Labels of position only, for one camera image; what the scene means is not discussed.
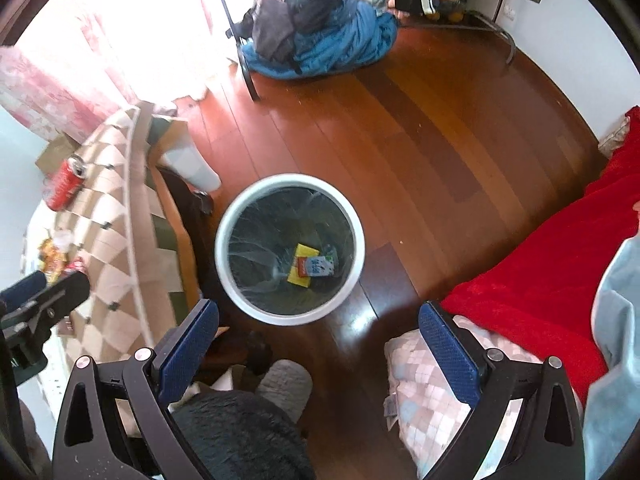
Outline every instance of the pile of clothes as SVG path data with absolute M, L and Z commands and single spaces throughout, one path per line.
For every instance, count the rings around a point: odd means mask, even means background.
M 398 34 L 388 0 L 256 0 L 235 28 L 251 70 L 277 79 L 348 72 L 381 59 Z

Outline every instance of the light blue cloth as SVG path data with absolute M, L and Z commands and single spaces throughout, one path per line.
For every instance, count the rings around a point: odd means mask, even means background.
M 259 56 L 251 41 L 242 46 L 242 52 L 251 70 L 276 79 L 297 79 L 349 72 L 374 63 L 386 55 L 397 36 L 398 24 L 391 14 L 377 16 L 376 9 L 365 0 L 344 0 L 323 30 L 309 35 L 296 33 L 294 60 L 300 73 Z
M 609 367 L 589 388 L 582 429 L 586 480 L 597 480 L 640 418 L 640 235 L 625 240 L 607 267 L 591 327 Z

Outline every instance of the checkered pillowcase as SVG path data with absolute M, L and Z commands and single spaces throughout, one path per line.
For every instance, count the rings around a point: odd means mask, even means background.
M 515 343 L 456 316 L 456 324 L 469 330 L 484 348 L 499 348 L 509 359 L 539 363 Z M 385 344 L 389 393 L 395 397 L 400 439 L 424 478 L 462 427 L 471 408 L 456 399 L 442 370 L 419 330 Z M 491 475 L 500 463 L 520 412 L 521 399 L 512 400 L 498 433 L 475 478 Z
M 140 103 L 76 152 L 87 179 L 55 227 L 74 234 L 69 257 L 86 263 L 92 292 L 71 314 L 74 337 L 63 338 L 70 367 L 84 354 L 108 362 L 153 347 L 198 301 L 193 248 L 156 167 L 188 135 L 185 121 Z

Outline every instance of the wall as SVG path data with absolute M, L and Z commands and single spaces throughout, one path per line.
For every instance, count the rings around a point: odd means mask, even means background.
M 468 0 L 493 17 L 498 0 Z M 609 25 L 587 0 L 504 0 L 515 11 L 498 24 L 564 92 L 599 139 L 640 104 L 640 75 Z
M 22 236 L 42 196 L 43 175 L 34 162 L 46 142 L 0 107 L 0 289 L 20 277 Z M 36 379 L 18 388 L 49 454 L 56 423 Z

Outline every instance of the electrical outlet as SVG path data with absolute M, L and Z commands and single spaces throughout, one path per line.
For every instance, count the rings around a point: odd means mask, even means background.
M 514 21 L 516 19 L 516 11 L 508 4 L 502 8 L 502 13 L 507 17 L 508 20 Z

